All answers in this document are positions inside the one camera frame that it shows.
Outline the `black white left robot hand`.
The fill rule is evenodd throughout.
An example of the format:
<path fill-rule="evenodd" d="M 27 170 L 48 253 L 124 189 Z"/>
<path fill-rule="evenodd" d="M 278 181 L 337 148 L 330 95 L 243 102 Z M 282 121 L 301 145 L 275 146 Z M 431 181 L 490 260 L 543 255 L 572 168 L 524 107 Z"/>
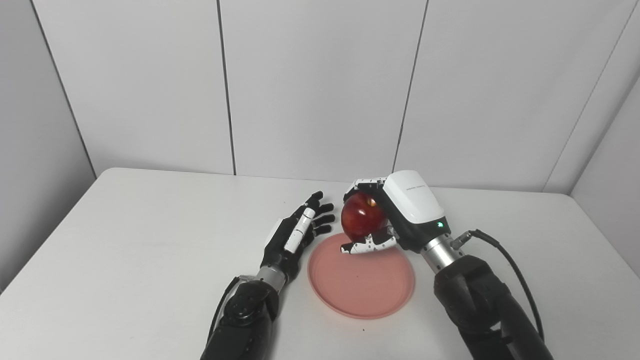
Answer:
<path fill-rule="evenodd" d="M 289 283 L 300 271 L 304 250 L 318 236 L 329 234 L 336 221 L 331 202 L 324 202 L 324 193 L 317 191 L 290 216 L 281 219 L 269 237 L 260 266 L 276 269 Z"/>

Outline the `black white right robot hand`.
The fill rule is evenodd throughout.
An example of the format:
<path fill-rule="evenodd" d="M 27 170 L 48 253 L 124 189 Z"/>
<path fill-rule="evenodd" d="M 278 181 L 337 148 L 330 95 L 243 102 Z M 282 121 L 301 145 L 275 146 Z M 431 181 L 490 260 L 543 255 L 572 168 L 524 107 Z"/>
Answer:
<path fill-rule="evenodd" d="M 444 208 L 417 171 L 400 170 L 386 177 L 358 178 L 345 192 L 343 201 L 356 194 L 370 196 L 386 216 L 388 225 L 343 244 L 340 247 L 343 254 L 361 255 L 397 245 L 418 254 L 430 241 L 451 234 Z"/>

